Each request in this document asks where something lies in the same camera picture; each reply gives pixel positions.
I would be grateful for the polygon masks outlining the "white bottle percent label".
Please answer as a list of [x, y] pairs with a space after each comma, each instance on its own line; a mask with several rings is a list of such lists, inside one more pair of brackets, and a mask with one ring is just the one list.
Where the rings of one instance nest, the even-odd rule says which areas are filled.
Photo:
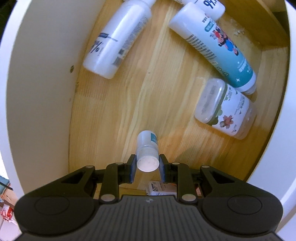
[[106, 79], [116, 74], [152, 17], [155, 1], [124, 1], [96, 38], [83, 67]]

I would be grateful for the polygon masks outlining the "white open lower drawer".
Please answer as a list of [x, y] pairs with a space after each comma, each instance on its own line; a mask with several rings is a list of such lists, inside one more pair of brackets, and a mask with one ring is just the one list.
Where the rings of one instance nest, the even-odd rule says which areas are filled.
[[151, 130], [170, 161], [210, 165], [295, 205], [295, 134], [288, 92], [295, 10], [287, 1], [224, 1], [219, 24], [257, 75], [257, 118], [243, 140], [194, 119], [216, 69], [169, 29], [180, 9], [157, 1], [114, 78], [83, 68], [121, 1], [18, 1], [1, 40], [1, 156], [17, 196], [85, 165], [104, 168]]

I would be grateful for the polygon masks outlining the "small white pill bottle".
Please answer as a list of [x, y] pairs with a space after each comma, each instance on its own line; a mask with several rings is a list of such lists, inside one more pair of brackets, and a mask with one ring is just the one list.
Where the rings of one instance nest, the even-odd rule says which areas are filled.
[[153, 172], [159, 167], [158, 139], [154, 132], [145, 130], [137, 136], [137, 168], [142, 172]]

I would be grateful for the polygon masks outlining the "clear flower label jar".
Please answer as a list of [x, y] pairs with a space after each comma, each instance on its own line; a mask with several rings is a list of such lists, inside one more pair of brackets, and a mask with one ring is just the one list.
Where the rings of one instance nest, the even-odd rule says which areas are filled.
[[236, 139], [244, 139], [257, 115], [248, 97], [221, 79], [209, 79], [196, 105], [196, 120]]

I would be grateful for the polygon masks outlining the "white spray bottle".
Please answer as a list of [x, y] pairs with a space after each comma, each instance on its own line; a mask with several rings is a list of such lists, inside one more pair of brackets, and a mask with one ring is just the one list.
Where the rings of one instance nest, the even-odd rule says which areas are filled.
[[183, 6], [193, 3], [215, 21], [220, 19], [226, 10], [225, 6], [217, 0], [175, 0], [175, 2]]

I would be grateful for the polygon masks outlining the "teal white cartoon tube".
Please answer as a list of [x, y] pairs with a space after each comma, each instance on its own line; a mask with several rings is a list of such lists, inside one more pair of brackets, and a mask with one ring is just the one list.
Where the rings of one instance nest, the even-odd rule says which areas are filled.
[[170, 29], [185, 39], [240, 92], [256, 90], [256, 73], [234, 42], [196, 4], [183, 6], [169, 23]]

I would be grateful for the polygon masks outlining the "small white red box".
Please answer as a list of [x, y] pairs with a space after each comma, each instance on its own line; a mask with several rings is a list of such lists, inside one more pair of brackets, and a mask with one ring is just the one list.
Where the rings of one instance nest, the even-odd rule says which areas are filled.
[[148, 196], [177, 196], [177, 185], [161, 181], [149, 181], [146, 193]]

